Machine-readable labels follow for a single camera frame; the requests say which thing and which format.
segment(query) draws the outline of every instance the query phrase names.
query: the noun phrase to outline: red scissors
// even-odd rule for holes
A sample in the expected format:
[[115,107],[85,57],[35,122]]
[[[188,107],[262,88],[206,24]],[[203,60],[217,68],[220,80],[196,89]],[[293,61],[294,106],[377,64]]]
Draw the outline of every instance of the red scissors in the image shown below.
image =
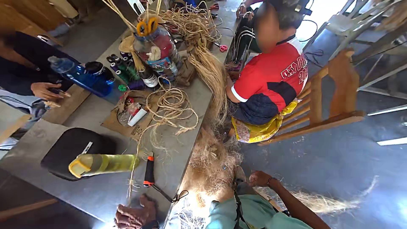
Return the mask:
[[209,10],[213,10],[213,9],[219,9],[219,4],[215,3],[211,7],[209,7]]
[[228,47],[226,45],[220,45],[216,42],[214,42],[214,44],[219,47],[219,50],[221,51],[221,53],[225,52],[228,49]]

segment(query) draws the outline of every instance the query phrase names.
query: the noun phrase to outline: black handle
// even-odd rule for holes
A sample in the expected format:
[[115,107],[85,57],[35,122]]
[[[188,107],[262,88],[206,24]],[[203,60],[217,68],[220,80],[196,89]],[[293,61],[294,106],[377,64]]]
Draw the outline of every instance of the black handle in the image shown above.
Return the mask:
[[151,187],[154,184],[154,157],[149,156],[147,159],[146,175],[144,176],[145,187]]

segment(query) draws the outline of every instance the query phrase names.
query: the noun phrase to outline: gray table surface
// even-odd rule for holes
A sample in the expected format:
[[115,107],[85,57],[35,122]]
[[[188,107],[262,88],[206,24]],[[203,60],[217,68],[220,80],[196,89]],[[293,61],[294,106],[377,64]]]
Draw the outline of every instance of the gray table surface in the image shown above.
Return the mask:
[[[235,31],[237,27],[235,12],[240,0],[213,1],[213,3],[216,2],[220,6],[217,13],[223,20],[219,27],[226,27]],[[219,30],[222,33],[221,44],[230,46],[234,33],[227,29]],[[98,61],[108,66],[105,58],[112,53],[119,54],[120,41],[121,38],[115,41],[100,56]],[[225,60],[227,53],[221,53],[217,46],[213,46],[212,52],[221,62]],[[175,196],[182,181],[199,128],[212,98],[209,88],[198,78],[184,90],[188,94],[193,109],[199,116],[197,128],[175,136],[176,128],[160,126],[158,139],[168,149],[168,152],[153,149],[148,145],[148,137],[145,138],[147,150],[152,150],[156,157],[154,165],[155,183],[171,197]],[[128,172],[102,174],[71,182],[51,175],[46,169],[41,168],[39,163],[61,134],[72,127],[87,128],[113,138],[118,143],[116,153],[125,151],[125,154],[135,154],[136,141],[100,126],[120,95],[118,92],[114,93],[107,100],[90,95],[63,125],[52,124],[44,120],[38,121],[21,138],[20,142],[0,160],[0,167],[103,222],[113,223],[117,205],[129,204],[126,197],[128,179],[130,178]],[[188,125],[187,123],[195,123],[195,120],[191,118],[180,122],[180,124],[185,125]],[[141,161],[135,169],[134,179],[137,184],[142,184],[144,180],[145,166],[146,163]],[[133,189],[135,192],[132,192],[134,199],[131,205],[133,206],[137,202],[137,196],[146,193],[157,201],[158,219],[163,222],[171,209],[171,203],[153,188]]]

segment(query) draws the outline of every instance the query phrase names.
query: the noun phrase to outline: scissors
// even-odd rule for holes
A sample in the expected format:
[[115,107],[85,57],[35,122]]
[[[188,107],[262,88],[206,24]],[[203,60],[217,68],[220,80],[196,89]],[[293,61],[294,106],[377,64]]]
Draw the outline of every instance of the scissors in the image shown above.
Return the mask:
[[209,10],[213,10],[213,9],[219,9],[219,4],[215,3],[211,7],[209,7]]
[[228,49],[228,47],[226,45],[220,45],[216,42],[214,42],[214,44],[219,47],[219,50],[221,51],[221,53],[224,53]]
[[158,27],[158,20],[156,17],[152,17],[147,23],[141,21],[137,24],[136,30],[140,37],[148,36],[150,33],[154,32]]

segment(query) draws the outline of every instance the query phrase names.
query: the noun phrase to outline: black cushion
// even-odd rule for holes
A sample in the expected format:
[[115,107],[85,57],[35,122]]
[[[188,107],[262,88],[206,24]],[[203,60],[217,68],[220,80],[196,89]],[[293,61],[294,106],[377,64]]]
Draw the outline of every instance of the black cushion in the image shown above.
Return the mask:
[[116,143],[110,138],[102,136],[84,128],[72,128],[65,131],[41,160],[41,167],[47,169],[53,175],[69,180],[77,181],[69,172],[68,165],[83,152],[89,142],[92,146],[88,154],[115,154]]

